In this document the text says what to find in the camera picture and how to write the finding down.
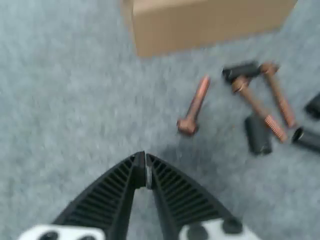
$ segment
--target threaded shaft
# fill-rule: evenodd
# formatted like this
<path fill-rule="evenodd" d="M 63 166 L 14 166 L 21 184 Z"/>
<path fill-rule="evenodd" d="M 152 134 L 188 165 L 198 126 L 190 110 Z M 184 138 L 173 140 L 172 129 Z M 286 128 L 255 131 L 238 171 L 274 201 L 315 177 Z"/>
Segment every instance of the threaded shaft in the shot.
<path fill-rule="evenodd" d="M 294 127 L 296 125 L 295 115 L 287 99 L 283 95 L 276 77 L 271 72 L 266 72 L 265 75 L 272 89 L 272 94 L 277 101 L 278 108 L 281 111 L 286 124 L 288 125 L 289 128 Z"/>
<path fill-rule="evenodd" d="M 286 132 L 282 129 L 282 127 L 280 127 L 280 125 L 271 115 L 266 116 L 264 122 L 281 142 L 285 142 L 288 139 Z"/>

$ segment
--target cardboard box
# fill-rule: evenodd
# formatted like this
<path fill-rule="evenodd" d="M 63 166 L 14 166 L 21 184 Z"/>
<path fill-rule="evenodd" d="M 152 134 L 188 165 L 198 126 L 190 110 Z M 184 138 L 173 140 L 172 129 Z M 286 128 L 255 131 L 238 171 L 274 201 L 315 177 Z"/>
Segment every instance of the cardboard box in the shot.
<path fill-rule="evenodd" d="M 296 0 L 122 0 L 138 56 L 214 44 L 280 27 Z"/>

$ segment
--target bolt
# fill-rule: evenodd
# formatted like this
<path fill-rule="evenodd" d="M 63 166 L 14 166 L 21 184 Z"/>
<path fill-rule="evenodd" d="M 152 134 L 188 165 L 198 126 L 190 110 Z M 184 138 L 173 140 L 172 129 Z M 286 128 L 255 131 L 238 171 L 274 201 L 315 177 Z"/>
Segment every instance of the bolt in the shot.
<path fill-rule="evenodd" d="M 266 76 L 266 79 L 272 89 L 273 96 L 277 101 L 278 108 L 280 109 L 286 124 L 289 128 L 293 128 L 297 124 L 295 115 L 280 88 L 279 81 L 277 80 L 276 72 L 278 69 L 279 66 L 269 62 L 266 62 L 260 66 L 260 70 Z"/>
<path fill-rule="evenodd" d="M 176 125 L 178 127 L 178 131 L 182 134 L 192 136 L 194 135 L 198 130 L 198 125 L 196 123 L 198 114 L 200 112 L 202 103 L 205 99 L 207 90 L 210 85 L 210 78 L 209 76 L 204 76 L 196 90 L 196 93 L 192 99 L 192 102 L 190 104 L 189 110 L 186 114 L 185 118 L 180 118 L 176 122 Z"/>
<path fill-rule="evenodd" d="M 274 120 L 269 111 L 262 106 L 259 100 L 255 98 L 248 88 L 248 82 L 248 79 L 244 76 L 238 77 L 232 83 L 232 91 L 234 93 L 239 92 L 246 99 L 246 101 L 251 104 L 253 110 L 263 119 L 265 124 L 272 130 L 274 135 L 276 135 L 281 142 L 285 142 L 288 139 L 286 132 Z"/>

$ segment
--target black plastic tube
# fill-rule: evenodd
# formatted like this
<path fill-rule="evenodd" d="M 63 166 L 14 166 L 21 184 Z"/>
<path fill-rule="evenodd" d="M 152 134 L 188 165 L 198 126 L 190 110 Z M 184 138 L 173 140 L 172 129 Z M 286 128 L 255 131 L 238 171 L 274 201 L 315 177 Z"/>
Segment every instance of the black plastic tube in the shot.
<path fill-rule="evenodd" d="M 305 111 L 315 120 L 320 120 L 320 93 L 305 106 Z"/>
<path fill-rule="evenodd" d="M 295 131 L 292 143 L 320 153 L 320 134 L 306 130 L 303 127 L 299 127 Z"/>
<path fill-rule="evenodd" d="M 239 76 L 244 76 L 246 78 L 254 78 L 261 74 L 261 71 L 258 66 L 258 62 L 246 62 L 240 65 L 228 66 L 225 67 L 222 71 L 222 76 L 225 81 L 230 85 L 234 82 Z"/>
<path fill-rule="evenodd" d="M 244 121 L 244 127 L 250 151 L 255 155 L 267 155 L 272 152 L 270 134 L 264 121 L 252 114 Z"/>

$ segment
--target carpet floor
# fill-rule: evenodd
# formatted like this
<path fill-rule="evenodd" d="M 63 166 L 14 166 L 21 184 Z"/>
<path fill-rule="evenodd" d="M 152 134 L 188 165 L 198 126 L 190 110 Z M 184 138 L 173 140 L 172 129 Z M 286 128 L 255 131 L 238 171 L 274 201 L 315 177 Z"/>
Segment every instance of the carpet floor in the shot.
<path fill-rule="evenodd" d="M 251 108 L 221 71 L 276 61 L 297 120 L 320 132 L 303 111 L 320 91 L 319 9 L 319 0 L 299 0 L 280 31 L 139 59 L 116 0 L 1 0 L 1 239 L 50 223 L 141 150 L 190 175 L 263 240 L 317 239 L 319 155 L 273 138 L 272 154 L 252 156 L 244 132 Z M 199 132 L 181 137 L 176 120 L 204 74 L 212 84 Z M 281 121 L 265 81 L 250 87 Z M 163 239 L 147 190 L 135 194 L 127 238 Z"/>

